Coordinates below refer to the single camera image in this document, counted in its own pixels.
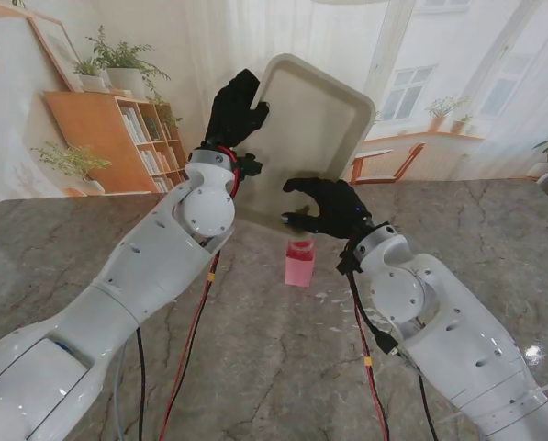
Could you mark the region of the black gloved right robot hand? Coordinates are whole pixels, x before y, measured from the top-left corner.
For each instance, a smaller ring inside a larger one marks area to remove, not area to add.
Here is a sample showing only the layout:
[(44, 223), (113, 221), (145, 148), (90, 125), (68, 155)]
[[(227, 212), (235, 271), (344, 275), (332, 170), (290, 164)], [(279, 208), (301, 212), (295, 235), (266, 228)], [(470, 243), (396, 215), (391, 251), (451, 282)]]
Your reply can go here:
[(292, 178), (285, 182), (283, 191), (306, 194), (313, 198), (319, 207), (318, 216), (284, 213), (284, 222), (289, 227), (310, 233), (327, 234), (337, 239), (351, 239), (373, 229), (371, 213), (355, 190), (343, 180)]

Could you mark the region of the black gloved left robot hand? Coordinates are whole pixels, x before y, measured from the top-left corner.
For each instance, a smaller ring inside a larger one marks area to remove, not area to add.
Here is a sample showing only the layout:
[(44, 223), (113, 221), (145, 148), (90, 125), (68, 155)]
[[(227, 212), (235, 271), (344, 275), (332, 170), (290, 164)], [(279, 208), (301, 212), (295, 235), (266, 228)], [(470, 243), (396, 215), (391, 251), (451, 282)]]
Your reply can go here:
[(259, 85), (259, 79), (249, 69), (243, 69), (218, 91), (211, 108), (206, 142), (235, 148), (262, 127), (269, 114), (268, 104), (261, 101), (252, 108)]

